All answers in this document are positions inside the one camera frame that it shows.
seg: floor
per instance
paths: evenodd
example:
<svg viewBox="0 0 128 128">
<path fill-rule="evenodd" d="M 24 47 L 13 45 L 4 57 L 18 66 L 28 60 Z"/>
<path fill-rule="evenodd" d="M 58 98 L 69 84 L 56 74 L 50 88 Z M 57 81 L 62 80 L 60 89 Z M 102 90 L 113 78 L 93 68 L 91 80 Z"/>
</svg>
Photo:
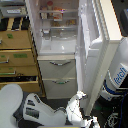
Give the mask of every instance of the floor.
<svg viewBox="0 0 128 128">
<path fill-rule="evenodd" d="M 121 0 L 112 0 L 116 16 L 119 22 L 119 26 L 121 29 L 121 33 L 123 36 L 127 36 L 125 32 L 123 31 L 121 22 L 120 22 L 120 12 L 123 9 L 128 8 L 128 0 L 124 0 L 125 2 L 121 2 Z M 44 103 L 47 103 L 49 106 L 51 106 L 53 109 L 57 109 L 58 107 L 66 107 L 67 102 L 69 99 L 65 100 L 47 100 L 46 98 L 42 98 L 42 101 Z M 96 102 L 91 115 L 92 116 L 97 116 L 98 117 L 98 122 L 101 126 L 101 128 L 104 128 L 104 124 L 106 122 L 107 117 L 111 114 L 112 112 L 112 107 L 106 107 L 105 104 L 100 104 L 98 101 Z M 37 126 L 40 126 L 38 123 L 30 122 L 30 121 L 25 121 L 21 120 L 19 122 L 19 128 L 36 128 Z"/>
</svg>

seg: white panel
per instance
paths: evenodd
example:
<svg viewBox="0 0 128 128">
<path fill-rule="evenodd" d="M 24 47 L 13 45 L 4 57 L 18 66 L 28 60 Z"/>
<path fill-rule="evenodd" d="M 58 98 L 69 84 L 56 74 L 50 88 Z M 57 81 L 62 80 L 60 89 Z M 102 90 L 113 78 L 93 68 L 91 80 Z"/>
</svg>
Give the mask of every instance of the white panel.
<svg viewBox="0 0 128 128">
<path fill-rule="evenodd" d="M 25 0 L 25 2 L 32 27 L 32 32 L 34 35 L 34 40 L 36 43 L 37 52 L 39 53 L 42 44 L 42 37 L 40 33 L 42 22 L 39 14 L 40 4 L 37 6 L 36 0 Z"/>
</svg>

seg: refrigerator shelf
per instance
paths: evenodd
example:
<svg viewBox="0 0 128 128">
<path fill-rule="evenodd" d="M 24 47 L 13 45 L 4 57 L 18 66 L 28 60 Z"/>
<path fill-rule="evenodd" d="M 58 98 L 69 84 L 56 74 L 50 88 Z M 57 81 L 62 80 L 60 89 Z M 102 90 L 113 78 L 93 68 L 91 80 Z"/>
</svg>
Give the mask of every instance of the refrigerator shelf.
<svg viewBox="0 0 128 128">
<path fill-rule="evenodd" d="M 42 27 L 42 29 L 59 29 L 59 30 L 67 30 L 67 29 L 77 29 L 78 26 L 77 25 L 73 25 L 73 26 L 62 26 L 62 27 Z"/>
<path fill-rule="evenodd" d="M 39 13 L 73 13 L 78 12 L 78 9 L 65 9 L 65 10 L 39 10 Z"/>
<path fill-rule="evenodd" d="M 76 20 L 76 19 L 78 19 L 78 17 L 63 17 L 63 18 L 62 18 L 62 21 L 63 21 L 63 20 Z M 54 21 L 54 18 L 53 18 L 53 17 L 48 17 L 47 19 L 42 19 L 42 20 Z"/>
</svg>

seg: drawer handle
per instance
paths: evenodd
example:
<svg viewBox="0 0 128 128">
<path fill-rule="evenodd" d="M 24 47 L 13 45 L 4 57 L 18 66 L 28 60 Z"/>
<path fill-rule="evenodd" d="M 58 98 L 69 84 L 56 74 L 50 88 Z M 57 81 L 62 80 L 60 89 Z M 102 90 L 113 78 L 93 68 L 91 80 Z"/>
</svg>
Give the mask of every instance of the drawer handle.
<svg viewBox="0 0 128 128">
<path fill-rule="evenodd" d="M 60 82 L 60 81 L 52 81 L 53 83 L 56 83 L 56 84 L 66 84 L 69 82 L 69 80 L 66 80 L 64 82 Z"/>
<path fill-rule="evenodd" d="M 63 66 L 63 65 L 66 65 L 66 64 L 71 63 L 71 61 L 67 61 L 67 62 L 62 63 L 62 64 L 58 64 L 58 63 L 56 63 L 55 61 L 50 61 L 50 63 L 51 63 L 51 64 L 54 64 L 54 65 L 57 65 L 57 66 Z"/>
<path fill-rule="evenodd" d="M 9 60 L 7 59 L 7 61 L 1 61 L 0 64 L 5 64 L 5 63 L 8 63 Z"/>
<path fill-rule="evenodd" d="M 0 73 L 0 75 L 15 75 L 16 71 L 12 72 L 12 73 Z"/>
</svg>

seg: wooden cabinet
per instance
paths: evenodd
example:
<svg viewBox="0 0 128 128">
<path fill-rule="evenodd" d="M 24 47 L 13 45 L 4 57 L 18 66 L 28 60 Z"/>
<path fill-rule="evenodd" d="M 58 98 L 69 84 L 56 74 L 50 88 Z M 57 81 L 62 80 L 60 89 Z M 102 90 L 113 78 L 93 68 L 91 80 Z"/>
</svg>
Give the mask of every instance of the wooden cabinet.
<svg viewBox="0 0 128 128">
<path fill-rule="evenodd" d="M 0 31 L 0 89 L 15 83 L 23 91 L 45 96 L 30 29 L 11 31 L 12 21 L 7 31 Z"/>
</svg>

